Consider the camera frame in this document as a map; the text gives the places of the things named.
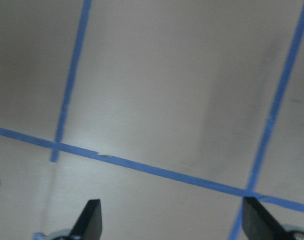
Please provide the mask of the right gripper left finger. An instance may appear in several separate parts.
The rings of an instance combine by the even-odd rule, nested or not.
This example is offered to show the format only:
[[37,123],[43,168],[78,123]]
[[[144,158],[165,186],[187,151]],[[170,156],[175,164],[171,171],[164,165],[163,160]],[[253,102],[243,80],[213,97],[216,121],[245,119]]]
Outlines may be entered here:
[[99,240],[103,231],[100,199],[89,200],[71,229],[72,240]]

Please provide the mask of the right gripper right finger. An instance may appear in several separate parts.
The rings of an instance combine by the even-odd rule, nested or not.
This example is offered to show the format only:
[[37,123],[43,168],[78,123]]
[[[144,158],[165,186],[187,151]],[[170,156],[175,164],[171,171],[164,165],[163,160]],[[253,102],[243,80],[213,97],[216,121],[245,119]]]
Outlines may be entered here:
[[291,239],[291,235],[255,197],[242,199],[242,229],[248,240]]

